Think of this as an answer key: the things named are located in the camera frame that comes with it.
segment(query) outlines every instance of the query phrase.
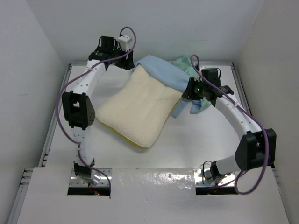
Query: green cloth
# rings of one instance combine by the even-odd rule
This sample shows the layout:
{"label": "green cloth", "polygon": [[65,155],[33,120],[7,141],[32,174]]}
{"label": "green cloth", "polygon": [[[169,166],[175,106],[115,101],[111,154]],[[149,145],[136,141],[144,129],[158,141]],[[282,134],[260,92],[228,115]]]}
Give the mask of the green cloth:
{"label": "green cloth", "polygon": [[[190,77],[193,77],[193,78],[198,77],[197,72],[192,67],[190,57],[188,57],[187,55],[181,56],[177,60],[175,60],[173,62],[170,62],[170,64],[172,64],[172,65],[176,66],[177,68],[183,70]],[[201,109],[200,109],[200,111],[203,111],[204,109],[208,108],[210,105],[211,105],[211,103],[209,101],[207,101],[206,98],[203,98],[201,100]]]}

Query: teal fabric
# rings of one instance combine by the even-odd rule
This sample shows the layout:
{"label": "teal fabric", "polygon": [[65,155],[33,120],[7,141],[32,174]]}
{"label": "teal fabric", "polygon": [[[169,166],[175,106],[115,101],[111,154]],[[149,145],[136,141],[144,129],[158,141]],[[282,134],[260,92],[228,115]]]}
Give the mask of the teal fabric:
{"label": "teal fabric", "polygon": [[[186,74],[188,74],[190,77],[193,78],[197,78],[198,74],[197,72],[194,70],[194,68],[192,67],[191,64],[191,60],[190,57],[188,57],[187,55],[183,55],[180,58],[178,58],[177,60],[170,62],[170,64],[176,66],[177,68],[183,70]],[[203,110],[205,110],[206,108],[208,108],[211,103],[209,101],[206,100],[206,98],[203,98],[202,100],[199,101],[192,101],[193,103],[193,109],[191,109],[190,113],[199,113]],[[173,117],[177,117],[182,110],[186,107],[186,105],[188,104],[188,101],[186,99],[183,99],[181,102],[181,106],[178,105],[173,111],[172,111],[172,116]]]}

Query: white table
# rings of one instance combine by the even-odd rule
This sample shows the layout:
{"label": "white table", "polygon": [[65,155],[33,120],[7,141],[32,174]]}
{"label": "white table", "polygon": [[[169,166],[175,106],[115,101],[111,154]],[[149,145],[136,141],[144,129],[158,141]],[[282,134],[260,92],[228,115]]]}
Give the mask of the white table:
{"label": "white table", "polygon": [[[231,65],[217,67],[222,71],[221,84],[229,85],[240,99]],[[70,79],[83,70],[84,66],[73,65]],[[109,68],[91,97],[94,108],[116,94],[128,77],[124,70]],[[192,168],[234,154],[239,140],[215,108],[191,115],[190,106],[176,119],[168,118],[149,149],[136,149],[94,122],[91,145],[96,166],[113,168],[111,200],[106,196],[67,196],[76,148],[59,126],[49,130],[46,166],[34,169],[18,223],[288,223],[271,168],[248,196],[195,195]],[[71,133],[67,122],[63,124]],[[251,187],[259,172],[255,169],[244,176],[240,189]]]}

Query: table top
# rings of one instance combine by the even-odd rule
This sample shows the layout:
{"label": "table top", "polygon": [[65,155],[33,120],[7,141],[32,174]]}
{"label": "table top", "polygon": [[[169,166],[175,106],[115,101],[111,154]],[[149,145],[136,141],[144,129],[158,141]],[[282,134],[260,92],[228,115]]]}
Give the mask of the table top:
{"label": "table top", "polygon": [[[217,67],[222,71],[221,84],[229,85],[239,99],[231,67]],[[70,79],[84,69],[73,66]],[[91,97],[94,108],[116,94],[129,74],[110,66]],[[18,223],[288,223],[271,168],[261,186],[248,196],[195,195],[192,168],[207,160],[231,156],[239,139],[212,106],[196,115],[189,113],[190,107],[176,119],[169,117],[148,149],[137,149],[94,122],[91,149],[96,166],[113,168],[111,200],[104,196],[66,195],[76,148],[56,126],[46,167],[34,169]],[[71,133],[62,111],[60,116]],[[241,190],[252,186],[259,172],[260,169],[248,172],[240,181]],[[165,181],[164,174],[171,174],[174,181]]]}

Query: blue cloth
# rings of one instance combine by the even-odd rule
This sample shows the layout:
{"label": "blue cloth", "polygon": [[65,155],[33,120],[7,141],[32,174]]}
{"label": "blue cloth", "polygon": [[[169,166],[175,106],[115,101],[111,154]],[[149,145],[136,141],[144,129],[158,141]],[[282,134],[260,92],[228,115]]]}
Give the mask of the blue cloth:
{"label": "blue cloth", "polygon": [[[190,76],[169,62],[158,57],[148,55],[136,62],[136,66],[139,64],[151,76],[159,80],[164,85],[180,92],[184,92],[186,90]],[[193,100],[192,102],[193,104],[190,113],[199,113],[201,110],[201,101]],[[185,109],[188,103],[190,103],[190,100],[182,99],[172,111],[171,116],[176,118]]]}

